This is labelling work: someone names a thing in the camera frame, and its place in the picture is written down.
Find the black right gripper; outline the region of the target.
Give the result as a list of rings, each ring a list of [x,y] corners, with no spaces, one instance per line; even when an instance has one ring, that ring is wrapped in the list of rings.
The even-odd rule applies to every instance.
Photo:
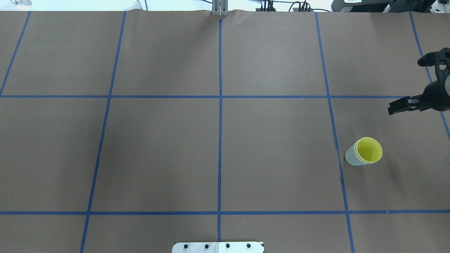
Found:
[[[448,111],[450,109],[449,80],[435,81],[426,86],[422,95],[405,96],[389,103],[388,113],[393,115],[404,111],[423,111],[433,109]]]

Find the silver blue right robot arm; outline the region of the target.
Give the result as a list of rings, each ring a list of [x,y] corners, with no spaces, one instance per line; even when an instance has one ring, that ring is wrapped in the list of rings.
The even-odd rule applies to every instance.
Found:
[[[436,80],[430,83],[420,95],[406,96],[389,103],[389,115],[404,111],[424,111],[428,109],[441,112],[448,111],[450,109],[449,78],[448,76],[445,80]]]

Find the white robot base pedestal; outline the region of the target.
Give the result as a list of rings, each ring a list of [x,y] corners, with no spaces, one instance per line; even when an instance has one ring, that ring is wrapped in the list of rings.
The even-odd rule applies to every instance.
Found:
[[[263,242],[181,242],[175,243],[172,253],[264,253]]]

